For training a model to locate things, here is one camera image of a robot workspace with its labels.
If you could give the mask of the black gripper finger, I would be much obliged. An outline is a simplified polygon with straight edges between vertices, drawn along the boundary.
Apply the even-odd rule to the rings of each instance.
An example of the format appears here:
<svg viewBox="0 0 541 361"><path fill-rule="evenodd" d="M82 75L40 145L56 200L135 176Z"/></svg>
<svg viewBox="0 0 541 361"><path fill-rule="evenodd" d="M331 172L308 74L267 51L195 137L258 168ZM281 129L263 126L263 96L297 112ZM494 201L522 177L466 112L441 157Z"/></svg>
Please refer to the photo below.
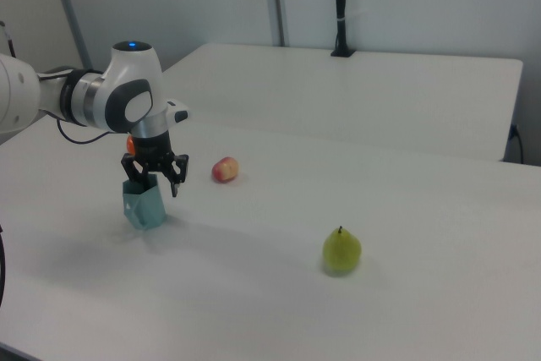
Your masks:
<svg viewBox="0 0 541 361"><path fill-rule="evenodd" d="M129 153L125 153L121 159L121 165L128 176L128 180L133 183L137 183L143 189L149 188L148 169L142 167L139 170L136 165L138 162L135 160L135 156Z"/></svg>
<svg viewBox="0 0 541 361"><path fill-rule="evenodd" d="M173 198L178 196L178 188L181 183L185 182L188 172L189 156L174 155L168 153L162 161L162 174L170 183L171 194Z"/></svg>

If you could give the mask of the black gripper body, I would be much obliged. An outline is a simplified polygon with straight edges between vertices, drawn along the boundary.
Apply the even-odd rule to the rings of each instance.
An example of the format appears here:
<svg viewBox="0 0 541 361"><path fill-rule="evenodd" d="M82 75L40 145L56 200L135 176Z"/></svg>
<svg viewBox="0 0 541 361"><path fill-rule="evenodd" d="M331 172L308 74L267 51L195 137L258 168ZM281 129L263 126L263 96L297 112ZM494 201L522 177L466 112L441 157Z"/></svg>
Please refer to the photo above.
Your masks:
<svg viewBox="0 0 541 361"><path fill-rule="evenodd" d="M132 137L135 160L149 172L162 172L172 166L173 152L168 131L150 138Z"/></svg>

